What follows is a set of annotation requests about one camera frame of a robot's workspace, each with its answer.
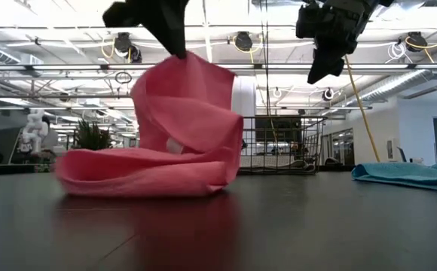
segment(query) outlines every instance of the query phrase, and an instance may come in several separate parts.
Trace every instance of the wall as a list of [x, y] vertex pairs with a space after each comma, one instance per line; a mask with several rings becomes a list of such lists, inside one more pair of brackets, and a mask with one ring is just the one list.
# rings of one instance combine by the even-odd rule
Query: wall
[[437, 101], [399, 100], [399, 135], [407, 158], [423, 158], [425, 165], [436, 163], [435, 128]]
[[[239, 76], [235, 77], [232, 89], [232, 111], [244, 117], [255, 116], [255, 79], [254, 77]], [[245, 118], [243, 120], [244, 129], [254, 129], [255, 121]], [[243, 139], [248, 148], [242, 150], [242, 154], [250, 155], [255, 152], [255, 132], [244, 131]]]
[[[398, 146], [401, 145], [399, 140], [397, 101], [393, 98], [390, 99], [389, 102], [374, 104], [372, 110], [365, 112], [380, 161], [388, 162], [387, 141], [394, 139]], [[350, 128], [353, 128], [355, 164], [376, 162], [371, 142], [369, 141], [368, 133], [359, 110], [351, 111], [351, 113], [346, 116], [346, 120], [326, 121], [323, 134], [328, 135]], [[393, 152], [395, 157], [399, 157], [399, 152], [396, 147], [393, 148]]]

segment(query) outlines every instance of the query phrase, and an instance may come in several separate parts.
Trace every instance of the blue towel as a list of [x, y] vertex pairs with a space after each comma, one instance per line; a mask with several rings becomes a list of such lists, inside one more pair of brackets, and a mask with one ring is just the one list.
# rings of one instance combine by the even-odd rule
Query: blue towel
[[363, 163], [353, 170], [353, 179], [385, 184], [400, 184], [437, 190], [437, 164]]

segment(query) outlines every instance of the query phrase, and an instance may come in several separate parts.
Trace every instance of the pink cloth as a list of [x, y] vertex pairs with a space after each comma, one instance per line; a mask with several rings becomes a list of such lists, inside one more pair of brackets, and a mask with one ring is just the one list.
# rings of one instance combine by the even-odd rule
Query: pink cloth
[[242, 147], [233, 82], [232, 72], [193, 53], [166, 59], [131, 91], [140, 148], [69, 151], [57, 163], [58, 179], [68, 193], [84, 196], [205, 196], [222, 189], [235, 179]]

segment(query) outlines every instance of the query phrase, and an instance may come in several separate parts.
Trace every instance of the dark table surface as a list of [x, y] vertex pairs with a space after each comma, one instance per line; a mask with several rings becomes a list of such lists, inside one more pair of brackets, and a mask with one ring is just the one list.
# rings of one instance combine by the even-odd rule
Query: dark table surface
[[206, 199], [66, 196], [0, 176], [0, 270], [437, 270], [437, 192], [240, 176]]

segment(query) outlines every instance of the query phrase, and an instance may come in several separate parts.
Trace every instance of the yellow cable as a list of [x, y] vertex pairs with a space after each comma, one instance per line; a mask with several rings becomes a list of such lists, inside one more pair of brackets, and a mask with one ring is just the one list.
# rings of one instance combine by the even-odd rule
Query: yellow cable
[[103, 48], [103, 43], [105, 43], [105, 38], [103, 38], [102, 40], [102, 45], [101, 45], [101, 53], [103, 54], [104, 57], [106, 58], [112, 58], [113, 54], [115, 53], [115, 38], [113, 38], [113, 42], [112, 42], [112, 54], [111, 55], [107, 55], [105, 53], [105, 49]]
[[410, 37], [407, 37], [407, 38], [405, 39], [405, 43], [406, 43], [407, 45], [412, 46], [412, 47], [415, 47], [415, 48], [420, 48], [420, 49], [431, 49], [431, 48], [437, 47], [437, 44], [435, 44], [435, 45], [431, 45], [431, 46], [419, 46], [419, 45], [415, 45], [415, 44], [412, 44], [412, 43], [410, 43], [410, 42], [408, 41], [409, 38], [410, 38]]
[[356, 84], [354, 83], [353, 73], [351, 72], [351, 67], [350, 67], [349, 59], [347, 58], [347, 56], [346, 56], [346, 64], [347, 64], [347, 71], [349, 72], [349, 79], [351, 80], [351, 86], [353, 86], [353, 90], [354, 90], [354, 94], [356, 95], [357, 103], [359, 104], [359, 108], [361, 109], [362, 119], [364, 120], [364, 124], [366, 126], [366, 131], [368, 131], [369, 140], [371, 141], [372, 150], [374, 152], [374, 155], [376, 156], [376, 161], [379, 163], [380, 162], [379, 154], [377, 154], [376, 144], [374, 143], [374, 139], [372, 137], [371, 130], [369, 129], [368, 118], [366, 117], [366, 114], [364, 112], [364, 108], [362, 107], [362, 102], [361, 102], [361, 99], [359, 98], [359, 93], [357, 91]]
[[237, 47], [237, 46], [235, 45], [235, 39], [236, 39], [236, 38], [237, 38], [237, 36], [234, 36], [234, 37], [232, 38], [232, 43], [234, 44], [235, 49], [239, 50], [239, 51], [242, 52], [242, 53], [255, 53], [255, 52], [257, 52], [259, 49], [262, 48], [261, 45], [262, 45], [262, 42], [264, 41], [263, 38], [261, 37], [261, 43], [260, 43], [259, 46], [257, 46], [257, 48], [256, 48], [255, 50], [244, 51], [244, 50], [241, 50], [239, 47]]
[[431, 54], [429, 53], [428, 49], [424, 49], [424, 53], [428, 56], [429, 60], [431, 60], [431, 63], [434, 63], [435, 60], [432, 59]]

